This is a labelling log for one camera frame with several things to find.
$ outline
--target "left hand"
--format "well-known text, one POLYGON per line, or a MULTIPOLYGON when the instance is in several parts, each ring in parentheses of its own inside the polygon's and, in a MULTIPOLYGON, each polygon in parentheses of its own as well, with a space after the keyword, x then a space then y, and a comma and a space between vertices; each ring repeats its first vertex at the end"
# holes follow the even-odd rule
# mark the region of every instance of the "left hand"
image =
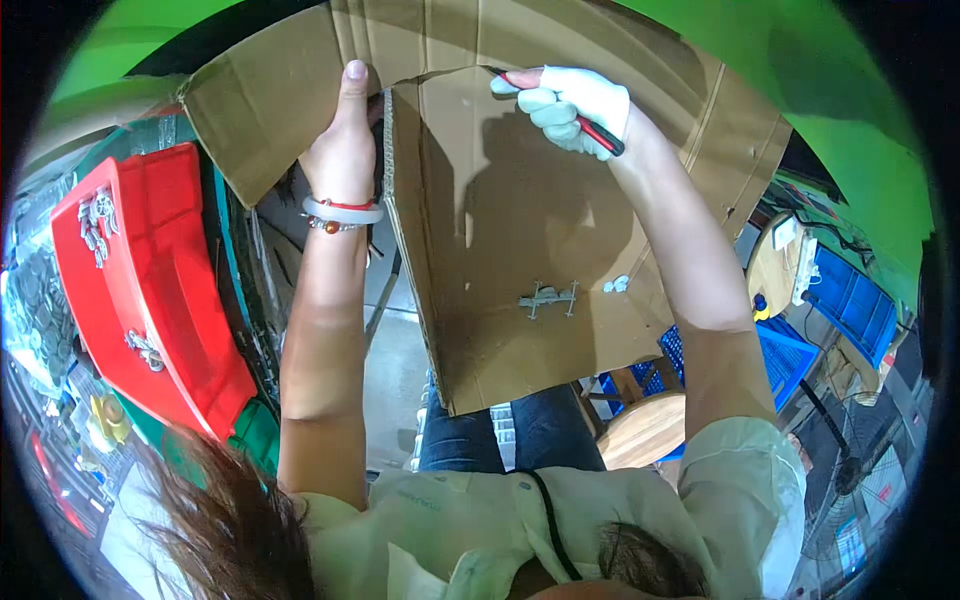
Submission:
POLYGON ((362 60, 347 64, 333 122, 300 155, 300 166, 317 200, 366 204, 373 198, 376 149, 367 120, 367 77, 362 60))

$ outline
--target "power strip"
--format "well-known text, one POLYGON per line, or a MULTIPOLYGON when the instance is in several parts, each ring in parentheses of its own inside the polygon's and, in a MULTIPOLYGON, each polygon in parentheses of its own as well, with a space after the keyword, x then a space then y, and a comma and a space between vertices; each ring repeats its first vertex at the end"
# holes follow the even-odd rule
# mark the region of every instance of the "power strip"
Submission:
POLYGON ((817 238, 812 236, 804 237, 800 245, 800 262, 797 264, 797 277, 793 280, 793 298, 791 299, 795 306, 804 303, 802 296, 810 287, 810 278, 818 275, 817 265, 813 263, 813 258, 817 255, 817 238))

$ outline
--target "light green shirt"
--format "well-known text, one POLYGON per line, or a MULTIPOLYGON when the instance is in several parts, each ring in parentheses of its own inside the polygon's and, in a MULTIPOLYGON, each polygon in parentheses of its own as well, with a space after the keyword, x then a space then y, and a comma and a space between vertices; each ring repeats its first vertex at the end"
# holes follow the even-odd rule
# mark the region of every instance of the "light green shirt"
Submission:
MULTIPOLYGON (((679 496, 649 469, 537 473, 584 579, 600 579, 600 533, 622 521, 695 559, 713 598, 786 593, 803 542, 806 484, 796 450, 767 421, 721 420, 694 436, 679 496)), ((526 474, 386 471, 364 513, 329 496, 299 496, 324 597, 502 600, 534 556, 558 583, 570 581, 526 474)))

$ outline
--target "woman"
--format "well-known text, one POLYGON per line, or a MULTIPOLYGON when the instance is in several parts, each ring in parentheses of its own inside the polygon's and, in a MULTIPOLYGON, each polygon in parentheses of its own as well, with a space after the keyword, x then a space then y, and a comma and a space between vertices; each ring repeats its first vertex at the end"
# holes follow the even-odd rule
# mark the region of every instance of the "woman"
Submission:
MULTIPOLYGON (((366 89, 366 65, 352 61, 336 117, 300 157, 317 199, 360 205, 372 196, 366 89)), ((276 482, 199 438, 191 445, 202 489, 167 471, 159 475, 173 528, 155 533, 195 595, 785 593, 803 536, 804 471, 772 424, 731 245, 666 138, 624 87, 581 69, 543 67, 507 73, 492 90, 519 92, 520 108, 557 145, 606 160, 636 209, 684 339, 688 444, 680 496, 648 469, 605 472, 575 398, 556 388, 514 402, 517 463, 526 470, 511 474, 503 474, 496 456, 489 414, 452 419, 432 391, 423 470, 383 473, 368 498, 367 237, 364 228, 312 229, 281 364, 276 482), (623 156, 583 135, 578 113, 620 137, 623 156)))

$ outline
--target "fingernail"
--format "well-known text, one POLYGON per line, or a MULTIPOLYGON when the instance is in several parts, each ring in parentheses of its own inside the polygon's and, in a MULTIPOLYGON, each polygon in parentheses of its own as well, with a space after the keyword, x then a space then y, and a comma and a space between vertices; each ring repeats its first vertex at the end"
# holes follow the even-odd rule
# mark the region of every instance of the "fingernail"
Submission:
POLYGON ((362 60, 351 60, 347 63, 347 77, 360 79, 367 74, 367 65, 362 60))

